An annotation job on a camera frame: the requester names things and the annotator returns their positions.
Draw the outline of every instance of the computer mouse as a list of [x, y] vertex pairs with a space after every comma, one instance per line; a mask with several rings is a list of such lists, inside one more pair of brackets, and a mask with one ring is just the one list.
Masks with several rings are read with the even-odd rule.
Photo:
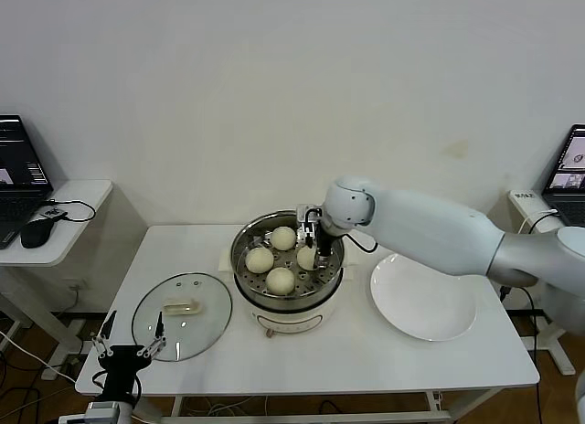
[[33, 249], [45, 244], [55, 225], [52, 218], [41, 218], [27, 223], [20, 230], [20, 242], [23, 248]]

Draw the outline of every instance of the laptop screen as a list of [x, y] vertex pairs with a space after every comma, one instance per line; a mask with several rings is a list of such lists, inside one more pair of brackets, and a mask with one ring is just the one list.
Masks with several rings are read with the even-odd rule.
[[0, 115], [0, 189], [50, 187], [17, 115]]
[[571, 128], [545, 192], [585, 194], [585, 125]]

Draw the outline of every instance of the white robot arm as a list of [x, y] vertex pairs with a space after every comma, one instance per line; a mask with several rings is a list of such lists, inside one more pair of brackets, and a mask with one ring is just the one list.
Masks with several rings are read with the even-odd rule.
[[[387, 190], [363, 177], [344, 176], [304, 223], [317, 246], [315, 266], [331, 239], [352, 229], [381, 246], [450, 275], [485, 275], [508, 287], [545, 283], [541, 305], [565, 330], [585, 335], [585, 228], [509, 234], [469, 207], [413, 191]], [[585, 375], [576, 390], [585, 423]]]

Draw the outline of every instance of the white side table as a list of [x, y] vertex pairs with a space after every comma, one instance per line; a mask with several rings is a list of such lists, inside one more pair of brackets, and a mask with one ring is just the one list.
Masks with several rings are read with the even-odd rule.
[[[112, 191], [112, 182], [109, 180], [70, 180], [60, 185], [54, 185], [55, 191], [51, 198], [57, 201], [82, 200], [96, 210]], [[90, 210], [80, 205], [58, 205], [69, 212], [72, 218], [85, 218]], [[48, 242], [36, 249], [25, 249], [20, 243], [20, 237], [15, 238], [12, 244], [0, 250], [0, 309], [10, 317], [14, 324], [8, 335], [11, 337], [20, 326], [28, 327], [31, 321], [45, 330], [59, 346], [49, 364], [52, 366], [64, 363], [67, 355], [76, 355], [84, 348], [84, 343], [77, 337], [77, 333], [84, 325], [84, 321], [75, 320], [66, 327], [59, 319], [53, 316], [46, 308], [45, 303], [38, 298], [35, 291], [25, 280], [15, 276], [11, 271], [14, 267], [50, 267], [59, 264], [70, 251], [81, 232], [89, 222], [75, 223], [63, 221], [53, 228]], [[0, 344], [4, 349], [7, 341]], [[42, 378], [54, 379], [56, 374], [46, 370]]]
[[[463, 336], [425, 342], [407, 336], [379, 314], [371, 300], [372, 270], [389, 252], [360, 254], [348, 267], [332, 316], [301, 334], [266, 337], [250, 314], [229, 272], [218, 271], [222, 252], [239, 225], [158, 226], [148, 229], [110, 314], [116, 318], [110, 345], [132, 344], [133, 314], [155, 285], [179, 273], [200, 271], [222, 279], [233, 310], [219, 340], [201, 355], [180, 362], [154, 361], [139, 372], [145, 397], [174, 396], [172, 416], [188, 396], [336, 395], [424, 392], [430, 410], [355, 415], [286, 417], [164, 418], [162, 422], [316, 423], [453, 422], [503, 388], [535, 384], [539, 375], [488, 279], [461, 281], [476, 298], [477, 319]], [[91, 350], [76, 389], [96, 395], [92, 376], [101, 371]], [[440, 409], [441, 391], [470, 390], [449, 410]], [[139, 402], [134, 411], [149, 422], [160, 413]]]
[[[542, 199], [539, 193], [533, 190], [512, 190], [508, 193], [512, 205], [518, 210], [522, 218], [530, 216], [526, 222], [528, 228], [545, 214], [538, 214], [539, 211], [550, 209], [550, 206]], [[565, 225], [558, 217], [547, 217], [541, 220], [534, 228], [534, 232], [549, 232], [556, 228], [563, 228]], [[555, 361], [558, 371], [563, 376], [574, 376], [575, 367], [570, 362], [567, 353], [558, 342], [558, 339], [565, 333], [555, 323], [548, 323], [543, 317], [537, 317], [537, 349], [548, 351]], [[534, 349], [534, 337], [522, 337], [522, 342], [527, 350]]]

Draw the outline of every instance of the white wall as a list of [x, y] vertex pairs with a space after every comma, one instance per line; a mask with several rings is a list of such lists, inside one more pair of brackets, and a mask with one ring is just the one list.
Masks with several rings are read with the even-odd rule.
[[502, 194], [585, 121], [582, 2], [0, 0], [0, 111], [49, 172], [117, 184], [125, 263], [140, 219], [244, 222], [342, 173], [504, 224]]

